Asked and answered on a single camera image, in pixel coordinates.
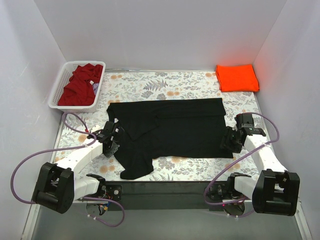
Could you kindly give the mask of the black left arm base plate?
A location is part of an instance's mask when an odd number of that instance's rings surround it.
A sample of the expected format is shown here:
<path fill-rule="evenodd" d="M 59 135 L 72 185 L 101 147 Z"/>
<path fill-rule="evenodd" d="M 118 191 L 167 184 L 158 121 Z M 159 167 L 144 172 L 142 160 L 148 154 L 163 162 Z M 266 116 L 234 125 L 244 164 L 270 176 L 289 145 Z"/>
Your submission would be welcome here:
<path fill-rule="evenodd" d="M 114 201 L 120 201 L 122 196 L 122 186 L 119 184 L 99 185 L 97 192 L 87 194 L 85 197 L 99 198 L 99 199 L 111 199 Z"/>

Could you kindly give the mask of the black t-shirt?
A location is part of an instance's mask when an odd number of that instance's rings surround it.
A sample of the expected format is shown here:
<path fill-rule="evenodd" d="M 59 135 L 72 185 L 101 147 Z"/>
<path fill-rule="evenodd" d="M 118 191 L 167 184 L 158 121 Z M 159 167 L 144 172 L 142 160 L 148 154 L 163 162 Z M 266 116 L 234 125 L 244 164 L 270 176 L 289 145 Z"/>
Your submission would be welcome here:
<path fill-rule="evenodd" d="M 152 173 L 159 157 L 233 158 L 221 148 L 226 131 L 221 98 L 113 102 L 106 111 L 123 131 L 114 153 L 123 180 Z"/>

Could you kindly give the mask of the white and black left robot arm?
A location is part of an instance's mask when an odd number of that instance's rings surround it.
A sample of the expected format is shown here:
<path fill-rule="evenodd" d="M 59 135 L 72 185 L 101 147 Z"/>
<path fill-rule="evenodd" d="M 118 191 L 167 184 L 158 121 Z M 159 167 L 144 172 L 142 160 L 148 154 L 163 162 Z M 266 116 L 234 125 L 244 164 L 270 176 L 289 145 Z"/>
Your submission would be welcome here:
<path fill-rule="evenodd" d="M 112 156 L 120 147 L 119 140 L 124 130 L 119 123 L 107 121 L 104 128 L 99 125 L 76 149 L 57 163 L 45 163 L 32 194 L 32 201 L 58 213 L 65 213 L 74 201 L 83 197 L 95 200 L 121 199 L 122 187 L 108 184 L 104 177 L 88 173 L 81 177 L 81 171 L 95 158 Z"/>

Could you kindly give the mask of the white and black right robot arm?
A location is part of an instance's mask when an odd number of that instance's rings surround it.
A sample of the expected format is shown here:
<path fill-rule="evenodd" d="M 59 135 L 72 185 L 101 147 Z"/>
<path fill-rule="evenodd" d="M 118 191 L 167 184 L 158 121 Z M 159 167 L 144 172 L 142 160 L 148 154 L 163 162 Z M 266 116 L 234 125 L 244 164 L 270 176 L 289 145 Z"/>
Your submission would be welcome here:
<path fill-rule="evenodd" d="M 300 177 L 289 172 L 277 159 L 262 128 L 255 127 L 252 113 L 235 117 L 235 127 L 228 127 L 221 147 L 233 153 L 247 150 L 258 169 L 259 177 L 252 179 L 244 173 L 233 173 L 227 179 L 226 192 L 232 199 L 241 195 L 252 201 L 260 214 L 293 216 L 297 210 Z"/>

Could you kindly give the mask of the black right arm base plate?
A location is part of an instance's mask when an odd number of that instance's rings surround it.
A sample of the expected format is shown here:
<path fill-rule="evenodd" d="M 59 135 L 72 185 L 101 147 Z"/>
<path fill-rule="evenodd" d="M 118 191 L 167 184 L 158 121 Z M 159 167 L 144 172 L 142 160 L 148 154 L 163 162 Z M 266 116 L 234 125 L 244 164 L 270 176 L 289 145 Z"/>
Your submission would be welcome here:
<path fill-rule="evenodd" d="M 211 200 L 240 200 L 242 198 L 248 200 L 244 194 L 235 190 L 231 186 L 228 186 L 226 182 L 218 182 L 214 183 L 213 186 L 210 187 L 209 193 L 207 194 Z"/>

